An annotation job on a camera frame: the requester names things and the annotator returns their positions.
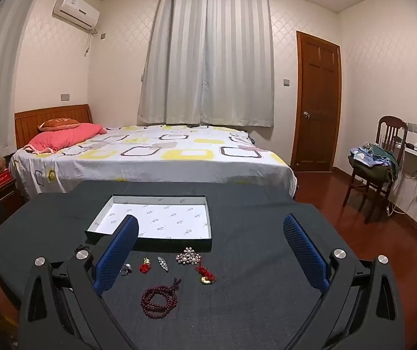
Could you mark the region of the small red pendant charm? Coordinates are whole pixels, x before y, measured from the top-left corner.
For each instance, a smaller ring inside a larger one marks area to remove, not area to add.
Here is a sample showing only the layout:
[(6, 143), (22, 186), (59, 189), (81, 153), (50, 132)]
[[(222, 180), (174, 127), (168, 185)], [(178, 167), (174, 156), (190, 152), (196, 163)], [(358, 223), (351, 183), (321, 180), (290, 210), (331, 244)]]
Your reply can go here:
[(150, 258), (144, 258), (142, 264), (139, 266), (139, 271), (143, 274), (148, 273), (152, 268), (152, 262)]

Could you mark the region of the grey window curtain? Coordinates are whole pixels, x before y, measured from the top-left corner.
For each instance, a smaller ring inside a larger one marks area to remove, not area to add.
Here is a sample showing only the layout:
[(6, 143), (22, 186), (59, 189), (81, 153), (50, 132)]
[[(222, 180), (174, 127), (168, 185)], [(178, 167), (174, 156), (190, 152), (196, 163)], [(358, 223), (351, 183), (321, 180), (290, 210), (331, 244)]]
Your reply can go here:
[(138, 121), (272, 127), (270, 0), (159, 0)]

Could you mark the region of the pink pillow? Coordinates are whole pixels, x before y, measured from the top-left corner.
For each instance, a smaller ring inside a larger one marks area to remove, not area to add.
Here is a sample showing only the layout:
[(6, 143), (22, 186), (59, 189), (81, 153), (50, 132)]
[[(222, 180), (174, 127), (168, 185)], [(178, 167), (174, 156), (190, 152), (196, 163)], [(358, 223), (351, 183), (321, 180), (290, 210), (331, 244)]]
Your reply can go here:
[(96, 135), (106, 134), (107, 130), (98, 124), (81, 123), (72, 129), (45, 131), (36, 135), (23, 147), (29, 153), (57, 153)]

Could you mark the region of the bed with patterned sheet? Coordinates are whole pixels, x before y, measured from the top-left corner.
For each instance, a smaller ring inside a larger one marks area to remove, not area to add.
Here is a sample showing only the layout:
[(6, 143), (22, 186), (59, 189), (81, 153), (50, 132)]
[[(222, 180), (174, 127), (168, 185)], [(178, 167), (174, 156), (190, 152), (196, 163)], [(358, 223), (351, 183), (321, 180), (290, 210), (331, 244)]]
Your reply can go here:
[(242, 130), (213, 126), (104, 128), (57, 153), (20, 148), (9, 169), (27, 197), (66, 193), (86, 180), (240, 183), (279, 186), (294, 196), (297, 178), (276, 153)]

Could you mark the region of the pearl flower brooch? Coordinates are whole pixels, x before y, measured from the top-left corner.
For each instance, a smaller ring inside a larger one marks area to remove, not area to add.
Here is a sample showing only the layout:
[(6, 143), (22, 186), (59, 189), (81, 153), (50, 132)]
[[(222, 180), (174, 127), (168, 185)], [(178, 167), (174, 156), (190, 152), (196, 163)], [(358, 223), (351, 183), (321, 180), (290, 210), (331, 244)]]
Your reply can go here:
[(192, 247), (186, 247), (182, 253), (176, 255), (175, 260), (180, 265), (198, 265), (202, 256)]

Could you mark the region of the pile of clothes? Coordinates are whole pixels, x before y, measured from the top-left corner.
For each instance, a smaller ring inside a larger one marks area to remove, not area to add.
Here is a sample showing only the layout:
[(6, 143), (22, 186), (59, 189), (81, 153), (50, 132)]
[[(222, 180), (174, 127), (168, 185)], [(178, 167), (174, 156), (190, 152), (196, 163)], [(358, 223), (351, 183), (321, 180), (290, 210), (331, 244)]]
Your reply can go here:
[(376, 144), (365, 143), (358, 148), (351, 148), (349, 162), (358, 167), (371, 179), (383, 180), (385, 183), (395, 182), (399, 174), (399, 164), (392, 152), (388, 152)]

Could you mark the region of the red gift box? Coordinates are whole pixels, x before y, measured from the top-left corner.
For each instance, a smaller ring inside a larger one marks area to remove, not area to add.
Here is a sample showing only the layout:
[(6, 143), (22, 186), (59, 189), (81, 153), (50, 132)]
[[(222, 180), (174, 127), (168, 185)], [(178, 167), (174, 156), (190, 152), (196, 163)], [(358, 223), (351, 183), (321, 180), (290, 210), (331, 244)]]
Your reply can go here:
[(9, 183), (12, 179), (13, 177), (8, 169), (0, 171), (0, 187)]

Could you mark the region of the orange embroidered cushion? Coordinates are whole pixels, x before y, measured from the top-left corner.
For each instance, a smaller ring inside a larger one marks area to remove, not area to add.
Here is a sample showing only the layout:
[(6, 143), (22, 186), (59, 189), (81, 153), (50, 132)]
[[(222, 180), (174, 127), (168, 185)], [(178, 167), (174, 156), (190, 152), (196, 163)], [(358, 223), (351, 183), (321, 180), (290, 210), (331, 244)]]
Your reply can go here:
[(73, 118), (52, 118), (38, 126), (40, 132), (69, 130), (79, 126), (79, 122)]

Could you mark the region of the white jewelry tray box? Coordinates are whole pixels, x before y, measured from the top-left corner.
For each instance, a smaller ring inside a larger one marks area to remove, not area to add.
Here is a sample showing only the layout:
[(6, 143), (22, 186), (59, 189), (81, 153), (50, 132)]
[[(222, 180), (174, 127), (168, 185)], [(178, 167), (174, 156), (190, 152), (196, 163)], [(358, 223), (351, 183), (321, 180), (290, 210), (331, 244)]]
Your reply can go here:
[(186, 247), (209, 252), (213, 245), (208, 200), (204, 196), (113, 195), (86, 230), (89, 238), (112, 235), (127, 216), (138, 222), (139, 251), (176, 253)]

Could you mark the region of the dark wooden chair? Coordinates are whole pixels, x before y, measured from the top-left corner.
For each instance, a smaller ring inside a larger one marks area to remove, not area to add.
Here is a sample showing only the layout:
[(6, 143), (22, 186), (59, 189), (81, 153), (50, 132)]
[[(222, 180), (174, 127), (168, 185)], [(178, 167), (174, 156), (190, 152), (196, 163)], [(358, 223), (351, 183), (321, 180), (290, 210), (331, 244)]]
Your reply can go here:
[(359, 210), (370, 202), (364, 222), (370, 223), (375, 210), (389, 203), (391, 190), (398, 180), (406, 146), (407, 124), (401, 118), (386, 115), (380, 118), (376, 140), (350, 150), (348, 161), (352, 174), (342, 205), (346, 205), (352, 190), (362, 195)]

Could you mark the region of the dark grey table cloth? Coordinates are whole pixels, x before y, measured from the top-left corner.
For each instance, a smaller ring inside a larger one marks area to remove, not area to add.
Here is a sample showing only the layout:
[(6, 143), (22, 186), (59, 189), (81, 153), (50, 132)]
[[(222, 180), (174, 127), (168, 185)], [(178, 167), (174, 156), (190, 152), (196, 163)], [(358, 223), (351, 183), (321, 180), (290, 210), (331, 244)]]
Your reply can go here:
[[(213, 235), (196, 251), (130, 251), (113, 287), (93, 288), (86, 230), (113, 195), (204, 196)], [(283, 233), (292, 214), (324, 258), (313, 288)], [(157, 257), (169, 267), (165, 272)], [(150, 258), (151, 270), (139, 266)], [(403, 349), (404, 319), (384, 255), (360, 260), (313, 205), (279, 187), (86, 181), (32, 198), (0, 226), (0, 283), (20, 309), (21, 349)]]

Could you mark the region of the red tassel gold charm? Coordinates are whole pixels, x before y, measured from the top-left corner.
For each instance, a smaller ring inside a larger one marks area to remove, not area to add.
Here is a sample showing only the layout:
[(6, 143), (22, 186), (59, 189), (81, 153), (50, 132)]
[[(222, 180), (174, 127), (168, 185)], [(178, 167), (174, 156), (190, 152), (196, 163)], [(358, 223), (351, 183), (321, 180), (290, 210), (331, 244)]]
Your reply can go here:
[(211, 273), (203, 265), (198, 265), (195, 269), (201, 277), (201, 283), (202, 284), (210, 285), (210, 284), (214, 284), (216, 282), (216, 277), (214, 276), (214, 274)]

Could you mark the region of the brown wooden door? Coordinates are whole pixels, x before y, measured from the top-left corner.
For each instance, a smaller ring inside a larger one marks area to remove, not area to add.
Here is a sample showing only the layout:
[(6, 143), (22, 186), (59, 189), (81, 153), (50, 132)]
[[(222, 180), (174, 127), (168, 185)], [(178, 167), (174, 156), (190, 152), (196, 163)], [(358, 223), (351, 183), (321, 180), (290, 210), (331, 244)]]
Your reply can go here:
[(342, 107), (342, 59), (335, 43), (297, 32), (296, 126), (291, 166), (297, 172), (329, 172), (338, 143)]

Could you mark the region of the white wall air conditioner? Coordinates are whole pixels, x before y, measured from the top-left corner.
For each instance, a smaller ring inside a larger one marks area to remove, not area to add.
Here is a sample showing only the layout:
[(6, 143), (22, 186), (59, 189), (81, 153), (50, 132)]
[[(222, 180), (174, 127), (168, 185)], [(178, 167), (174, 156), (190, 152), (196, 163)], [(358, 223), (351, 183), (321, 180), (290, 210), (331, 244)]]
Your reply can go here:
[(100, 12), (84, 0), (56, 0), (53, 15), (91, 31), (98, 24)]

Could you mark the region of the silver leaf brooch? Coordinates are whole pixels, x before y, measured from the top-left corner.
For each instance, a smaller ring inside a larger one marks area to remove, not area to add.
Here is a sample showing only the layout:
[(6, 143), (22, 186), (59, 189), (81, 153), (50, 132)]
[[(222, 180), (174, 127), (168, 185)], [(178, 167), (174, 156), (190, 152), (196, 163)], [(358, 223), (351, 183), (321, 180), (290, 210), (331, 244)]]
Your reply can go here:
[(160, 265), (160, 267), (165, 271), (165, 272), (169, 272), (169, 267), (168, 264), (166, 262), (166, 260), (163, 257), (157, 257), (158, 263)]

